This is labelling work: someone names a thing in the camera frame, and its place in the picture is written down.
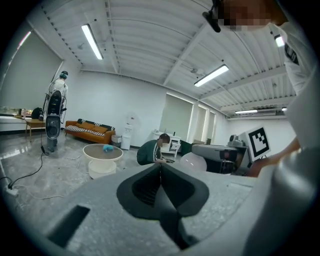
white balloon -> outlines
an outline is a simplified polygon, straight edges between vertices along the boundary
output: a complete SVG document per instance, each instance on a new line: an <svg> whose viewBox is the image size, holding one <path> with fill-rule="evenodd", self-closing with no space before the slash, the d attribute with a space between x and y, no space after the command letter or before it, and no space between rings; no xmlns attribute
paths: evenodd
<svg viewBox="0 0 320 256"><path fill-rule="evenodd" d="M181 160L180 164L192 171L207 171L207 162L206 160L197 154L192 152L185 154Z"/></svg>

dark green shirt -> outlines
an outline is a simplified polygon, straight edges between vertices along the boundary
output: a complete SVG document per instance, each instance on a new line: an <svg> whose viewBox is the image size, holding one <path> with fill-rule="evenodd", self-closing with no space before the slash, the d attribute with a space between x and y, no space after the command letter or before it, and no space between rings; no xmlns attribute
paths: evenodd
<svg viewBox="0 0 320 256"><path fill-rule="evenodd" d="M136 154L136 160L138 162L152 162L161 158L160 147L158 147L157 140L150 140L144 143L138 150Z"/></svg>

power strip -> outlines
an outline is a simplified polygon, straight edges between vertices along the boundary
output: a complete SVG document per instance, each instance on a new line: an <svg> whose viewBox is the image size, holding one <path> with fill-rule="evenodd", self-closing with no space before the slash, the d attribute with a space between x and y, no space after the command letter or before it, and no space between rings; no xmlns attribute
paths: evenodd
<svg viewBox="0 0 320 256"><path fill-rule="evenodd" d="M14 197L17 197L19 195L19 190L16 188L10 189L8 188L8 186L6 186L4 191Z"/></svg>

orange sofa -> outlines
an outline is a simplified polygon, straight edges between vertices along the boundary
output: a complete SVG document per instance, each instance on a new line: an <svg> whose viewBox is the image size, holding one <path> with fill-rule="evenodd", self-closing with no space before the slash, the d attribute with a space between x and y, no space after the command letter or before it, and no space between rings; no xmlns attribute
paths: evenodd
<svg viewBox="0 0 320 256"><path fill-rule="evenodd" d="M86 131L71 131L71 130L67 129L68 126L78 126L78 125L81 125L82 123L94 124L95 127L105 127L105 128L108 127L108 129L104 133L104 136L95 135L95 134L92 134L92 133L86 132ZM64 131L65 131L66 136L67 136L67 134L71 134L75 137L82 138L82 139L85 139L85 140L91 141L91 142L101 143L101 144L110 144L111 143L111 136L116 134L116 131L111 126L107 126L107 125L103 125L103 124L97 125L94 122L86 121L83 119L79 119L78 121L66 121Z"/></svg>

